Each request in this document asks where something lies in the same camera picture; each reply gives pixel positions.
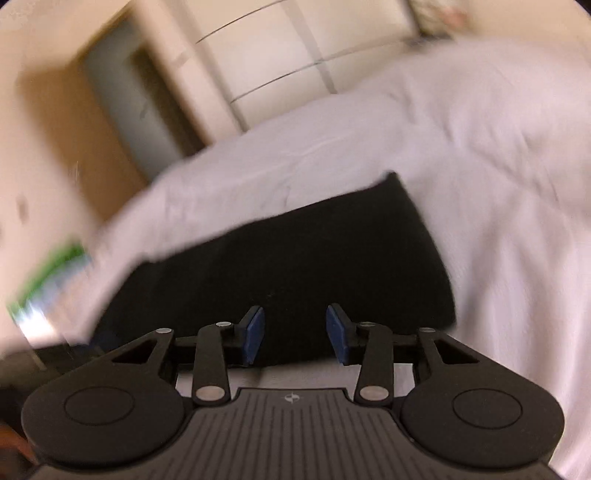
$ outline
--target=circular pad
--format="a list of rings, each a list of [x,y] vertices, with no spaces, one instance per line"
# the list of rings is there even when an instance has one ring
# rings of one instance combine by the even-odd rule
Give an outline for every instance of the circular pad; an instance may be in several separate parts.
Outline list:
[[[103,362],[38,388],[22,426],[48,463],[109,468],[162,448],[184,419],[179,393],[143,365]]]
[[[521,404],[511,395],[479,388],[460,393],[453,401],[453,411],[466,423],[481,429],[502,429],[521,417]]]
[[[478,469],[547,460],[564,416],[548,392],[500,366],[446,365],[404,400],[409,435],[437,457]]]
[[[107,425],[124,419],[134,407],[134,398],[112,387],[79,390],[66,400],[68,416],[84,425]]]

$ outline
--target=white bedsheet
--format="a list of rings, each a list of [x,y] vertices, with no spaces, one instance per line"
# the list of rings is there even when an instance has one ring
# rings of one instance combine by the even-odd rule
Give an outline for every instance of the white bedsheet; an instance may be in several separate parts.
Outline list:
[[[71,342],[88,340],[143,258],[394,170],[448,269],[452,334],[557,397],[567,424],[552,465],[589,479],[590,106],[584,50],[485,41],[403,59],[163,174],[110,225],[83,294],[55,325]],[[313,385],[355,382],[354,370],[302,368]],[[288,387],[289,371],[248,384]]]

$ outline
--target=black cushion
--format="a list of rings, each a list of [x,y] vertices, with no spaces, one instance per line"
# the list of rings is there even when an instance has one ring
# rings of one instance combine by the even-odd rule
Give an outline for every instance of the black cushion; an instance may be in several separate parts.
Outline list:
[[[326,307],[395,333],[454,322],[449,279],[398,177],[366,190],[242,226],[135,269],[102,316],[93,342],[106,348],[161,327],[196,335],[265,309],[259,366],[333,355]]]

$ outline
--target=logo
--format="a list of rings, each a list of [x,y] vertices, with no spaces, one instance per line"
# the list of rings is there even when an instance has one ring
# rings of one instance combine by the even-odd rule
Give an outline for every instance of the logo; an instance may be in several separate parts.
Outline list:
[[[296,403],[297,401],[300,401],[300,396],[297,393],[293,393],[293,392],[291,392],[290,394],[286,395],[284,398],[285,398],[285,401],[288,401],[292,405],[294,403]]]

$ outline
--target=green object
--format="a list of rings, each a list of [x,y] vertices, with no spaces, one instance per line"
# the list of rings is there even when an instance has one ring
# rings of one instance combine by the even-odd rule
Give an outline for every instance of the green object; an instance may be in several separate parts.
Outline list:
[[[45,281],[57,270],[61,269],[68,262],[79,257],[84,257],[85,255],[86,251],[84,247],[77,242],[51,252],[49,260],[33,275],[33,279],[25,286],[19,298],[8,306],[11,317],[14,319],[16,313],[25,307],[28,299],[38,292]]]

